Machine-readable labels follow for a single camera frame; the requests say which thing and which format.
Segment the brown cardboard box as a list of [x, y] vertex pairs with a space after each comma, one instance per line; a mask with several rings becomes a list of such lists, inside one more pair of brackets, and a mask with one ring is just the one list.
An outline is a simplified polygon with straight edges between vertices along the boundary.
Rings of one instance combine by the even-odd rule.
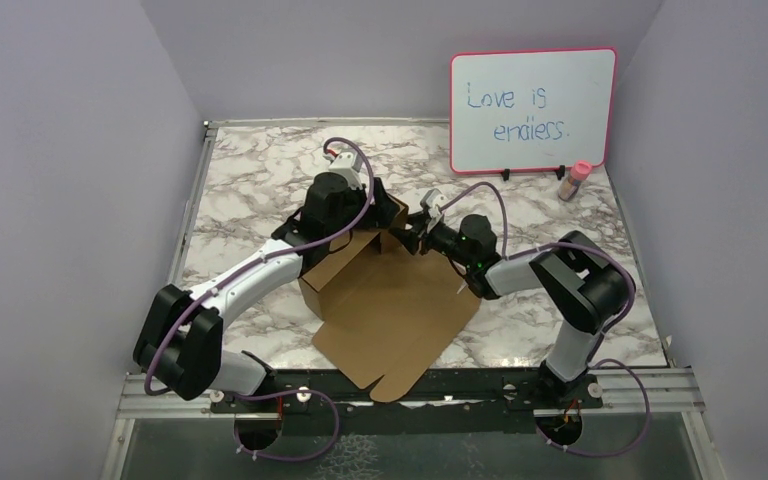
[[354, 230], [298, 280], [323, 322], [313, 346], [370, 400], [403, 398], [478, 312], [445, 256], [387, 230]]

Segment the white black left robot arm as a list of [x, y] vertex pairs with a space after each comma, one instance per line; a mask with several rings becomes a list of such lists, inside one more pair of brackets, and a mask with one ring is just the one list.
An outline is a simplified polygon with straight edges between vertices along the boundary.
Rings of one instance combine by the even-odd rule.
[[134, 361], [148, 380], [184, 400], [214, 390], [236, 394], [250, 410], [266, 408], [274, 397], [271, 367], [251, 353], [224, 350], [226, 329], [266, 295], [337, 253], [333, 240], [386, 228], [399, 211], [378, 177], [371, 187], [353, 188], [340, 174], [316, 175], [303, 205], [250, 257], [189, 289], [169, 284], [158, 291]]

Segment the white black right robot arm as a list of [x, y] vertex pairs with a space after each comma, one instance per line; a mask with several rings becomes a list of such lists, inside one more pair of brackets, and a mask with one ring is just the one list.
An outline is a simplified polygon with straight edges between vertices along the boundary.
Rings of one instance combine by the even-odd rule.
[[547, 357], [538, 367], [537, 393], [547, 405], [572, 399], [601, 341], [628, 313], [636, 285], [628, 271], [588, 236], [573, 230], [559, 241], [503, 257], [488, 218], [470, 214], [458, 228], [411, 214], [404, 228], [392, 228], [412, 255], [445, 256], [469, 290], [484, 300], [543, 288], [562, 317]]

